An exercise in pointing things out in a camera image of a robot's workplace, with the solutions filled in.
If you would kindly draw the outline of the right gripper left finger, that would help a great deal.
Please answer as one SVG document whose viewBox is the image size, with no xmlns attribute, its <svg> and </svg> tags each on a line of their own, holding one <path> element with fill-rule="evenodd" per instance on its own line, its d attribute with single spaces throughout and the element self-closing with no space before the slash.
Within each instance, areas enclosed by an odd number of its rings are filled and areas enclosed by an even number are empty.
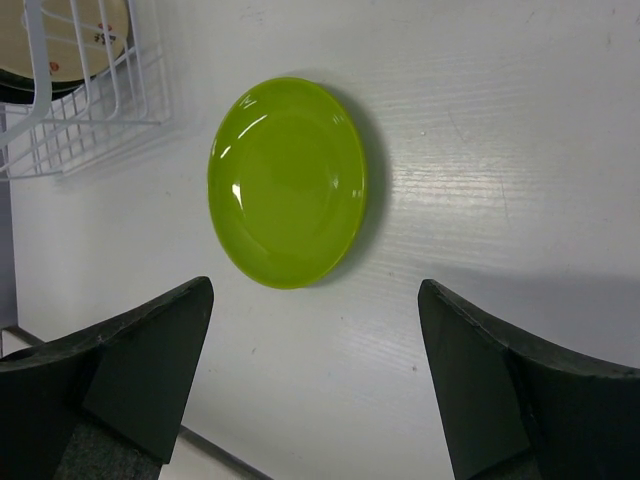
<svg viewBox="0 0 640 480">
<path fill-rule="evenodd" d="M 196 277 L 1 360 L 4 479 L 156 479 L 174 451 L 211 318 Z"/>
</svg>

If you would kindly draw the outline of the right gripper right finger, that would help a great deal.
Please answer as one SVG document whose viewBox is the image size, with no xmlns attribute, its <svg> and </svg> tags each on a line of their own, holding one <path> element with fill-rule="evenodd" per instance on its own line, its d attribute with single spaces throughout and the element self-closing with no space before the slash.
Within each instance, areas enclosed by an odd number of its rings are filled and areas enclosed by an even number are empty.
<svg viewBox="0 0 640 480">
<path fill-rule="evenodd" d="M 417 303 L 455 478 L 638 478 L 638 369 L 544 340 L 435 280 Z"/>
</svg>

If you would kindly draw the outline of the lime green plate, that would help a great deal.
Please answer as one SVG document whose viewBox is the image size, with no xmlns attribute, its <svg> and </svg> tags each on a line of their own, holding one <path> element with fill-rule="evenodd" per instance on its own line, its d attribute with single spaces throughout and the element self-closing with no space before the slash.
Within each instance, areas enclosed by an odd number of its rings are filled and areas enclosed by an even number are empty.
<svg viewBox="0 0 640 480">
<path fill-rule="evenodd" d="M 307 79 L 245 92 L 215 135 L 208 205 L 217 238 L 251 280 L 297 289 L 349 253 L 366 211 L 368 165 L 345 106 Z"/>
</svg>

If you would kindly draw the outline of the beige plate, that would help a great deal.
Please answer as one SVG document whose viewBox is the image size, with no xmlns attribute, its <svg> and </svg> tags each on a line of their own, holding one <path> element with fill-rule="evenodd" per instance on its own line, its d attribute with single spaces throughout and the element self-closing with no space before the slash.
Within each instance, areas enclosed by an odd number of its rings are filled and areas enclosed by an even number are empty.
<svg viewBox="0 0 640 480">
<path fill-rule="evenodd" d="M 41 12 L 55 82 L 99 74 L 125 50 L 130 29 L 125 1 L 44 1 Z M 1 70 L 34 78 L 22 1 L 1 3 Z"/>
</svg>

